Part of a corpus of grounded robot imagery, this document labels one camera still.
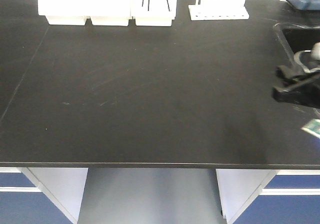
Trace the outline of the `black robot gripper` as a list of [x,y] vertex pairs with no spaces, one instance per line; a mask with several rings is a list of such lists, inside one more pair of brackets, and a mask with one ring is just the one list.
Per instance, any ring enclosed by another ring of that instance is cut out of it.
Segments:
[[302,68],[302,74],[284,65],[276,67],[275,75],[283,81],[291,82],[283,87],[272,88],[272,97],[276,101],[312,108],[320,107],[319,44],[315,43],[311,50],[302,50],[294,54],[294,61]]

